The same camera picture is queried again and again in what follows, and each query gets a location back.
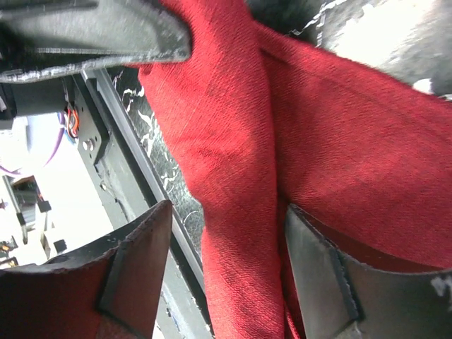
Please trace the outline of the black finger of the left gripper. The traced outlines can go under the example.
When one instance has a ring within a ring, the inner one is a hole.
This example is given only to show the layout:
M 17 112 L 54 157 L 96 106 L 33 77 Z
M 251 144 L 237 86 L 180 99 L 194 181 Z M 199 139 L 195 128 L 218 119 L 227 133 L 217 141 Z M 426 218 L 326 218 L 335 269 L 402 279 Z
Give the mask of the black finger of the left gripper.
M 2 1 L 1 82 L 122 64 L 183 62 L 188 25 L 160 1 Z

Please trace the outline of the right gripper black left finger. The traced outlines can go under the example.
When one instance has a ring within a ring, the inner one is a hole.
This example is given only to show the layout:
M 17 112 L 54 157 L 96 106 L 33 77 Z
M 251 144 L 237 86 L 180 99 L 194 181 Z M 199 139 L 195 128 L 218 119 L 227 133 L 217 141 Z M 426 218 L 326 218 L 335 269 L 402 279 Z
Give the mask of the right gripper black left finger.
M 151 338 L 172 204 L 41 265 L 1 271 L 2 338 Z

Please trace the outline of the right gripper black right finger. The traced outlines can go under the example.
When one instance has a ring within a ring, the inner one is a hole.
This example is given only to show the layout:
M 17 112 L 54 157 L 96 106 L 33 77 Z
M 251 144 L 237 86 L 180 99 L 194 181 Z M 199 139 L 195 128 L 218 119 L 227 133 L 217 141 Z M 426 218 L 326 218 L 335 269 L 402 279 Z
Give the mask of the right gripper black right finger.
M 307 338 L 450 338 L 451 271 L 379 270 L 290 205 L 285 236 Z

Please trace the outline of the dark red cloth napkin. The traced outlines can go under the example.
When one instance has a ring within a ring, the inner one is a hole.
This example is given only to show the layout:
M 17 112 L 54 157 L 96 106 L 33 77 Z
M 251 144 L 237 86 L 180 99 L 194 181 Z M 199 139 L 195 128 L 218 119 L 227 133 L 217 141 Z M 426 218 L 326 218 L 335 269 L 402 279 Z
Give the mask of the dark red cloth napkin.
M 451 103 L 257 23 L 243 1 L 166 1 L 183 64 L 139 80 L 203 206 L 218 338 L 303 338 L 283 235 L 294 203 L 356 254 L 451 267 Z

